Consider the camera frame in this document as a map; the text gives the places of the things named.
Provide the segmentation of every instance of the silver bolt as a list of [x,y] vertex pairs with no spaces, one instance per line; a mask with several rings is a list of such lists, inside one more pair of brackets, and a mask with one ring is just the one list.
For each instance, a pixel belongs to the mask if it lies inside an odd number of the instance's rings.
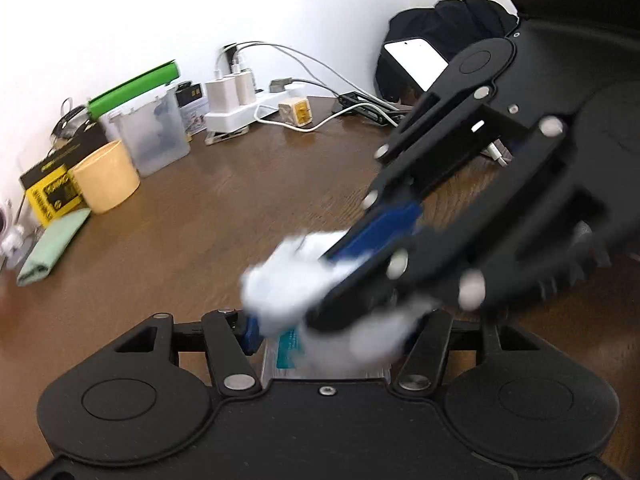
[[484,276],[477,269],[469,269],[460,276],[458,304],[462,310],[475,310],[484,301],[486,295]]
[[538,127],[545,137],[557,137],[564,131],[562,121],[553,115],[541,119]]
[[426,390],[429,386],[431,386],[431,381],[428,380],[424,375],[407,375],[407,377],[403,377],[398,381],[398,384],[404,390],[409,390],[410,392],[420,392],[421,390]]
[[409,264],[409,253],[405,249],[398,249],[389,260],[386,268],[386,276],[390,280],[397,280],[406,271]]
[[362,204],[361,204],[362,208],[364,210],[369,209],[372,205],[376,203],[377,199],[378,199],[378,192],[375,189],[373,191],[369,191],[366,197],[364,197],[364,200],[362,200]]
[[488,86],[481,86],[474,92],[474,99],[484,99],[491,93],[491,89]]
[[248,390],[255,384],[255,379],[247,374],[233,374],[225,377],[224,385],[230,390],[242,391]]
[[383,156],[388,151],[389,151],[389,145],[388,144],[383,144],[373,154],[373,158],[380,158],[381,156]]
[[320,386],[318,393],[325,397],[333,397],[338,390],[336,390],[333,386]]

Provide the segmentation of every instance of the wooden desk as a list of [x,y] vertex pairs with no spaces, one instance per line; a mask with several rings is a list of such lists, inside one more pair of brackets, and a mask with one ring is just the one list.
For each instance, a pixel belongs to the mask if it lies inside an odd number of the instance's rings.
[[[314,114],[328,113],[314,101]],[[261,126],[146,178],[136,194],[92,217],[44,282],[0,276],[0,464],[14,478],[50,460],[36,423],[42,390],[155,312],[177,322],[238,306],[238,276],[288,234],[349,226],[377,166],[385,131],[359,118],[301,136]],[[443,225],[491,179],[475,160],[426,201]],[[622,414],[605,459],[640,474],[640,265],[622,258],[523,324],[609,381]],[[197,374],[204,362],[181,356]]]

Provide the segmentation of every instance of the black cloth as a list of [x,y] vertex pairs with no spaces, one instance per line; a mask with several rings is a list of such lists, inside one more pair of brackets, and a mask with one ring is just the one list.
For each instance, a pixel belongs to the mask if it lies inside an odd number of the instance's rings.
[[[491,0],[442,0],[433,9],[408,9],[389,21],[389,41],[423,38],[447,61],[470,44],[486,38],[503,38],[518,19]],[[407,83],[384,59],[378,58],[376,84],[383,99],[397,102]]]

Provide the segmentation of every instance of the yellow cup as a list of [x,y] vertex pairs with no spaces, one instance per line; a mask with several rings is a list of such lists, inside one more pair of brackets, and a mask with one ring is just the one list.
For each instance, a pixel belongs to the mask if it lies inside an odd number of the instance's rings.
[[140,185],[121,140],[93,152],[69,170],[74,185],[94,213],[105,213],[129,198]]

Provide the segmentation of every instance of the green cloth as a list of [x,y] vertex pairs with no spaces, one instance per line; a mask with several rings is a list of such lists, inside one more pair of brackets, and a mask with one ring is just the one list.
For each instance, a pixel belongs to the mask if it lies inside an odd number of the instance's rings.
[[18,274],[18,286],[39,282],[49,275],[90,213],[90,209],[81,209],[49,224]]

